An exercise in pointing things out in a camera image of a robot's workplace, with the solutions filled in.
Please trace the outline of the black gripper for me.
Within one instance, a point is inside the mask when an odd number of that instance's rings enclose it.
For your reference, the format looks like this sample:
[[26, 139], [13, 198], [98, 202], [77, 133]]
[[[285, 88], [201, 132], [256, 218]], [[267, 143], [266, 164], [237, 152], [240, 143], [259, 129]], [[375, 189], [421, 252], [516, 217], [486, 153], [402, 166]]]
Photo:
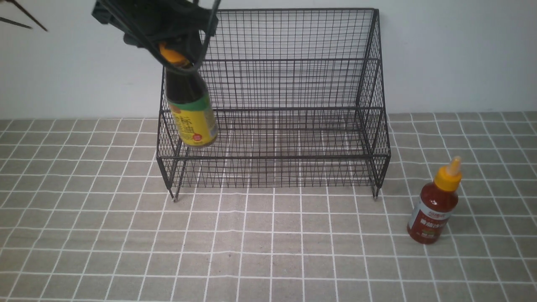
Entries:
[[216, 34], [219, 2], [203, 8], [197, 0], [98, 0], [92, 17], [123, 33], [126, 45], [147, 50], [169, 64], [167, 50], [182, 55], [195, 66], [205, 59]]

